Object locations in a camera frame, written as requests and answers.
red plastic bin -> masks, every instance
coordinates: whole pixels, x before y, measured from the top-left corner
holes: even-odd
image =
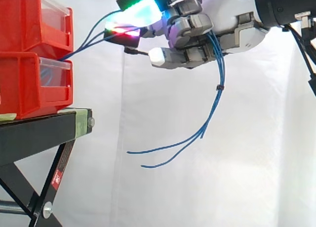
[[[72,63],[35,53],[0,53],[0,114],[55,114],[73,103]]]
[[[54,0],[0,0],[0,52],[60,59],[74,49],[73,12]]]

cable tie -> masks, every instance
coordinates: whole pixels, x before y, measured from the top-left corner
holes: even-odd
[[[224,90],[225,86],[223,85],[217,85],[216,90]]]

blue cable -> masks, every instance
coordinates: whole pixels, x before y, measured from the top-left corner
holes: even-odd
[[[220,72],[220,86],[222,86],[224,88],[225,85],[225,60],[224,60],[224,55],[220,46],[220,43],[217,39],[217,37],[215,36],[215,34],[213,32],[211,32],[211,34],[207,35],[209,37],[209,39],[211,40],[213,47],[214,47],[214,53],[215,53],[215,57],[218,63],[218,67],[219,67],[219,72]],[[174,145],[170,145],[167,147],[161,147],[161,148],[157,148],[157,149],[153,149],[153,150],[149,150],[149,151],[128,151],[128,154],[146,154],[146,153],[151,153],[151,152],[156,152],[156,151],[161,151],[161,150],[165,150],[165,149],[169,149],[169,148],[173,148],[173,147],[177,147],[179,145],[182,145],[188,141],[190,141],[187,145],[185,145],[183,148],[181,148],[171,159],[169,159],[168,161],[158,164],[158,165],[154,165],[154,166],[148,166],[148,165],[142,165],[141,167],[143,168],[158,168],[161,166],[164,166],[168,163],[170,163],[171,161],[173,161],[181,152],[183,152],[187,147],[189,147],[193,142],[195,142],[199,137],[202,139],[204,137],[204,134],[207,130],[208,124],[210,122],[210,120],[212,119],[215,110],[219,104],[219,101],[221,99],[223,93],[223,89],[218,89],[214,104],[212,106],[210,115],[208,117],[208,119],[206,120],[205,124],[190,138],[176,143]]]
[[[119,12],[122,12],[121,10],[117,10],[117,11],[112,11],[110,12],[109,14],[106,14],[104,17],[102,17],[97,23],[95,23],[95,25],[92,27],[91,31],[89,32],[87,38],[84,40],[84,42],[82,43],[82,45],[80,45],[80,48],[84,47],[85,43],[87,43],[87,41],[89,40],[90,36],[92,35],[93,31],[95,30],[95,28],[107,17],[115,14],[115,13],[119,13]]]
[[[123,33],[117,33],[117,34],[115,34],[115,35],[105,37],[105,38],[102,39],[102,40],[99,40],[99,41],[97,41],[97,42],[92,43],[95,39],[97,39],[100,35],[102,35],[102,34],[104,33],[104,31],[103,31],[103,32],[99,33],[97,36],[95,36],[92,40],[90,40],[90,41],[88,42],[88,44],[86,44],[85,46],[83,46],[83,47],[77,49],[75,52],[72,52],[72,53],[70,53],[70,54],[67,54],[65,57],[59,59],[59,61],[65,61],[65,60],[71,58],[72,56],[74,56],[75,54],[80,53],[80,52],[86,50],[87,48],[90,48],[90,47],[92,47],[92,46],[94,46],[94,45],[96,45],[96,44],[99,44],[99,43],[101,43],[101,42],[103,42],[103,41],[110,40],[110,39],[112,39],[112,38],[114,38],[114,37],[118,37],[118,36],[124,35],[124,34],[127,33],[127,32],[136,31],[136,30],[139,30],[139,29],[140,29],[140,28],[136,27],[136,28],[133,28],[133,29],[131,29],[131,30],[125,31],[125,32],[123,32]]]

metal screw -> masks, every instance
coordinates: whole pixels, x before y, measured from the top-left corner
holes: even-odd
[[[92,117],[88,118],[88,127],[93,128],[94,125],[95,125],[95,119]]]
[[[51,202],[49,201],[45,203],[43,207],[43,217],[45,219],[48,219],[51,214],[53,214],[53,204],[51,204]]]

glowing light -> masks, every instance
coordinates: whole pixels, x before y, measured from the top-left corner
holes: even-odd
[[[110,30],[116,33],[125,33],[126,35],[129,35],[129,36],[138,37],[140,35],[140,30],[129,31],[129,30],[132,30],[134,27],[122,27],[122,24],[117,24],[110,21],[105,24],[105,28],[107,30]]]
[[[133,28],[135,27],[131,26],[131,24],[128,23],[127,17],[124,12],[118,12],[109,16],[105,23],[105,29],[116,33],[125,33],[126,31],[132,30]],[[139,37],[140,30],[126,32],[125,34],[133,37]]]
[[[162,13],[155,0],[141,0],[125,12],[126,20],[136,27],[146,27],[159,21]]]

